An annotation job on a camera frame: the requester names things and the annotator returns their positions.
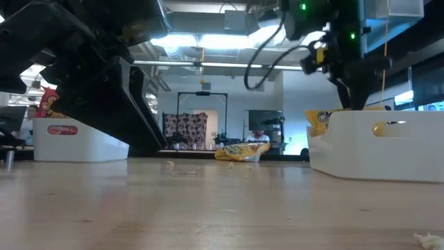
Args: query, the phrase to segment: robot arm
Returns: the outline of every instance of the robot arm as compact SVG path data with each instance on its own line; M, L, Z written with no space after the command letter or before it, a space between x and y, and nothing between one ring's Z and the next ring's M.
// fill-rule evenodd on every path
M25 93L19 75L39 63L57 85L56 112L138 149L165 146L142 96L147 79L127 48L167 34L157 1L10 0L0 8L0 91Z
M324 27L327 30L319 41L290 48L273 65L294 49L306 47L310 55L300 61L304 73L312 74L322 68L337 87L343 108L362 110L376 85L376 72L391 67L391 60L384 56L367 58L364 54L363 35L370 32L370 28L364 26L364 0L281 0L280 3L280 28L285 28L289 40L299 40L303 35L322 31ZM255 52L250 65L267 42ZM315 48L319 42L324 46ZM258 88L265 81L266 77L255 87L249 87L248 73L249 68L244 77L248 89Z

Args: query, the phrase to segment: white tray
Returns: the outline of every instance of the white tray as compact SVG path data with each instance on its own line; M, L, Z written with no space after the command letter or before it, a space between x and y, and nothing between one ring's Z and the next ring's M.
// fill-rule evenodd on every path
M35 118L33 130L34 160L96 163L128 157L126 143L75 119Z
M399 122L373 134L377 122ZM444 112L335 112L328 132L308 133L310 165L340 178L444 182Z

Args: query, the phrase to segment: man sitting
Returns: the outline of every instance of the man sitting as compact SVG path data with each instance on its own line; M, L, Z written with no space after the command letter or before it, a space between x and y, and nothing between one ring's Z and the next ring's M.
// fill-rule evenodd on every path
M264 135L264 131L253 131L253 134L247 137L247 142L270 142L270 137Z

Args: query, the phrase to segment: red label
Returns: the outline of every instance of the red label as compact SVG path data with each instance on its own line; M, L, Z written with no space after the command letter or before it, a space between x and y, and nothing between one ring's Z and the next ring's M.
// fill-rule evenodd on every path
M50 135L77 135L77 132L76 126L50 125L48 127Z

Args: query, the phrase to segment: snack bag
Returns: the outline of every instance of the snack bag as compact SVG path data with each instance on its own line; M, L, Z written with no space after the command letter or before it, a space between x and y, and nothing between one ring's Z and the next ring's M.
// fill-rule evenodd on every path
M63 115L58 112L53 112L51 110L51 105L59 99L56 91L49 88L44 87L44 94L42 96L42 100L40 101L39 111L37 112L37 117L41 118L67 118L66 115Z
M261 155L270 149L269 143L241 143L225 146L214 154L217 160L258 162Z
M380 107L365 107L364 110L384 110L384 108ZM328 130L328 122L330 120L330 115L335 112L341 111L349 111L349 109L335 109L335 110L306 110L305 116L309 123L311 124L312 129L310 129L310 136L318 136L324 135ZM381 123L377 123L373 128L373 133L375 135L381 136L383 133L383 128L381 127Z
M308 122L313 128L311 130L311 136L318 136L327 133L328 121L330 120L330 115L335 112L346 111L344 109L336 110L306 110L305 116L307 116Z

